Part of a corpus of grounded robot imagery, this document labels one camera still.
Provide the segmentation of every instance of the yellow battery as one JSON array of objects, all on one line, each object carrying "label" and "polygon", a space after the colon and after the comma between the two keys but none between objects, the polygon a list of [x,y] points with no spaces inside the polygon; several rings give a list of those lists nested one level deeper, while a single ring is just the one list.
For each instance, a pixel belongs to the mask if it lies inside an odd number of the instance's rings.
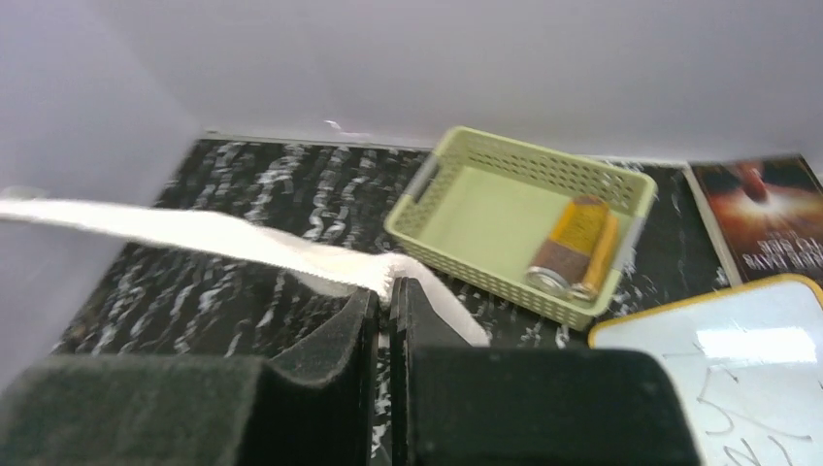
[{"label": "yellow battery", "polygon": [[580,283],[572,285],[572,295],[575,298],[594,301],[597,295],[600,294],[603,280],[606,279],[606,274],[609,272],[611,258],[614,256],[614,249],[617,246],[618,226],[617,217],[609,214],[606,223],[603,225],[603,231],[600,233],[597,246],[592,252],[586,275],[583,276]]},{"label": "yellow battery", "polygon": [[568,294],[586,274],[608,216],[609,204],[598,197],[573,199],[532,259],[526,280],[548,293]]}]

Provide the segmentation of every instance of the white panel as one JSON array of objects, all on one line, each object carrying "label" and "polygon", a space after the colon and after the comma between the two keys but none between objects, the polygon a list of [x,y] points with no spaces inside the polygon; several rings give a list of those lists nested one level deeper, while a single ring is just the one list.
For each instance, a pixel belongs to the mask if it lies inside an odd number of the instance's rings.
[{"label": "white panel", "polygon": [[206,124],[582,153],[803,150],[823,168],[823,2],[95,0]]},{"label": "white panel", "polygon": [[823,309],[772,283],[595,328],[593,347],[666,369],[708,466],[823,464]]},{"label": "white panel", "polygon": [[[85,4],[46,4],[0,5],[0,188],[150,203],[198,125]],[[0,224],[0,387],[48,353],[121,246]]]}]

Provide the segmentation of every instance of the basket perforated side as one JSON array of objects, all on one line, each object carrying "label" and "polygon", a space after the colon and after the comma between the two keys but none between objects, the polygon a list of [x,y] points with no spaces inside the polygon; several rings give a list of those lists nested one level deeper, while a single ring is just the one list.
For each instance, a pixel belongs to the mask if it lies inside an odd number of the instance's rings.
[{"label": "basket perforated side", "polygon": [[460,161],[458,158],[443,160],[437,177],[426,188],[426,192],[420,198],[420,201],[405,205],[394,224],[397,232],[416,237],[443,200],[459,171]]},{"label": "basket perforated side", "polygon": [[561,303],[541,296],[532,289],[515,283],[508,283],[493,275],[470,267],[445,255],[439,254],[413,242],[401,241],[403,248],[424,264],[446,272],[466,283],[489,291],[501,298],[512,301],[532,312],[548,317],[554,321],[569,325],[575,330],[582,330],[591,322],[592,317],[576,313]]},{"label": "basket perforated side", "polygon": [[479,134],[465,138],[466,157],[475,166],[569,194],[594,194],[627,214],[633,214],[645,188],[644,180],[601,162]]}]

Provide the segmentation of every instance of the white wall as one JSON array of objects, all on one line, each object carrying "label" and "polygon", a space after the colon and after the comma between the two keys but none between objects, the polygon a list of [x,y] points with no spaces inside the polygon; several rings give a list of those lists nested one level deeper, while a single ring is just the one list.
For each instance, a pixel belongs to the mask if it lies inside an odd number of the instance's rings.
[{"label": "white wall", "polygon": [[820,0],[93,0],[226,132],[430,145],[468,124],[559,149],[823,168]]},{"label": "white wall", "polygon": [[[148,204],[198,134],[79,1],[4,0],[0,70],[0,187]],[[0,223],[0,388],[49,352],[121,246]]]}]

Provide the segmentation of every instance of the white fabric strap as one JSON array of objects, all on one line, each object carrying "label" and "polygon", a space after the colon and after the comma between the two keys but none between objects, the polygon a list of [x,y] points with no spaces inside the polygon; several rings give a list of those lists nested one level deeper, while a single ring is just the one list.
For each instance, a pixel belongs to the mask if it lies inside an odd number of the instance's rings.
[{"label": "white fabric strap", "polygon": [[348,296],[371,289],[388,306],[394,279],[418,279],[435,312],[473,346],[489,337],[462,303],[417,260],[319,245],[216,212],[151,209],[90,201],[37,199],[4,192],[0,219],[45,223],[115,236],[148,246],[196,250],[289,270],[314,291]]}]

